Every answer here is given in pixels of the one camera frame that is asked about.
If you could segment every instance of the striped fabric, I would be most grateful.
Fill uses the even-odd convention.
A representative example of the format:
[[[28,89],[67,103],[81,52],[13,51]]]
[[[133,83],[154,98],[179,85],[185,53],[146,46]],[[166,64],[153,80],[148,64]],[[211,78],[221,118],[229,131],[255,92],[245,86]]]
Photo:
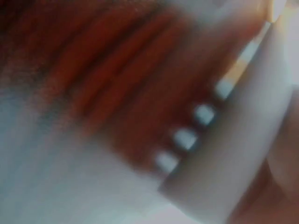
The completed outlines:
[[[194,15],[156,0],[0,1],[2,223],[93,224],[101,210],[113,224],[148,205],[143,186],[132,202],[137,179],[111,152],[147,172],[161,148],[185,156],[172,134],[217,101],[215,84],[261,27]]]

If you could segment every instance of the white surface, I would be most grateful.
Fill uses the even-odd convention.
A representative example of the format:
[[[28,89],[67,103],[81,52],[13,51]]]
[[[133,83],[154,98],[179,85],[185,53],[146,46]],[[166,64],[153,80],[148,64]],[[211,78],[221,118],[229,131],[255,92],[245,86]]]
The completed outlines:
[[[203,223],[225,223],[276,136],[291,96],[284,43],[276,25],[200,150],[162,188]]]

